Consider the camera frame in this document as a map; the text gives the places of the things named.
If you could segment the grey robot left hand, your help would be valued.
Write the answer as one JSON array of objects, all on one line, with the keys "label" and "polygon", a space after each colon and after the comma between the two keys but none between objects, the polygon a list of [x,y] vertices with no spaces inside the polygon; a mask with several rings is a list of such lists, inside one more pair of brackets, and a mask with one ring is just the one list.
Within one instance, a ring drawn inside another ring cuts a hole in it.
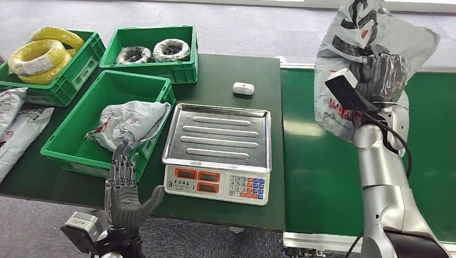
[{"label": "grey robot left hand", "polygon": [[136,183],[138,153],[129,157],[131,150],[127,139],[117,146],[105,180],[104,210],[112,228],[139,228],[159,207],[165,195],[165,187],[158,185],[148,200],[140,202]]}]

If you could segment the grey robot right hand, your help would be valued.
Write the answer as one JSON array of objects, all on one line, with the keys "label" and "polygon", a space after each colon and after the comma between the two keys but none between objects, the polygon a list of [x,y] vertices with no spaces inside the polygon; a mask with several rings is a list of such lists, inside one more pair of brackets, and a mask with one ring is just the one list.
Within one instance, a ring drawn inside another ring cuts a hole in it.
[{"label": "grey robot right hand", "polygon": [[408,61],[381,45],[373,45],[371,50],[361,63],[350,65],[358,80],[355,90],[369,102],[396,103],[407,84]]}]

